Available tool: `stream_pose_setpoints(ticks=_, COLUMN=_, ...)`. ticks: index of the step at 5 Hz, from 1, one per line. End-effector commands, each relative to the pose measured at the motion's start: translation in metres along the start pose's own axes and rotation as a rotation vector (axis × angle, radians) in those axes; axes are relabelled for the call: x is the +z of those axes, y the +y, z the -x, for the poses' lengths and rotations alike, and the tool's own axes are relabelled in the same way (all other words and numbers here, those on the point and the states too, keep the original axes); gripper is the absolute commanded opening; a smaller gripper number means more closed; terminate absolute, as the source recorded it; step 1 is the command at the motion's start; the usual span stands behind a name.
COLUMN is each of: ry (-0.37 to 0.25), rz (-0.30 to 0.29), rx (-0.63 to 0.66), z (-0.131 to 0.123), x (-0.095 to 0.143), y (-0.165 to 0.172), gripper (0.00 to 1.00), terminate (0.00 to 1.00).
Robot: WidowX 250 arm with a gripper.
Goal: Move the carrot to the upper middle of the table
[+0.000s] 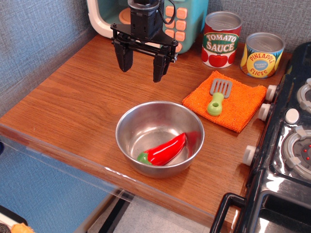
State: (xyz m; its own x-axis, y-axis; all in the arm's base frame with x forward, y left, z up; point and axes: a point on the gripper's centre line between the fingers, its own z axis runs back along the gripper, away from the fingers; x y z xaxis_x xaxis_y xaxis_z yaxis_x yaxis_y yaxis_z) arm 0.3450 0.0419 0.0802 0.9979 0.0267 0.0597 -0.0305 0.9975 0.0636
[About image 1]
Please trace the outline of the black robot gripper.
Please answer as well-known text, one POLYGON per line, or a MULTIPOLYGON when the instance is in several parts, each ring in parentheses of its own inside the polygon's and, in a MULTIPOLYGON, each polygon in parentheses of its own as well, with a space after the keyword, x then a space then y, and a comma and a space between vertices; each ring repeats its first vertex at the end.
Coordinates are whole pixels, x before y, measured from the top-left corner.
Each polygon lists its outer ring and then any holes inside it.
POLYGON ((177 60, 178 42, 163 32, 164 24, 172 24, 164 18, 163 0, 129 0, 130 24, 111 24, 119 68, 127 72, 133 64, 133 51, 154 57, 154 83, 167 73, 170 62, 177 60))

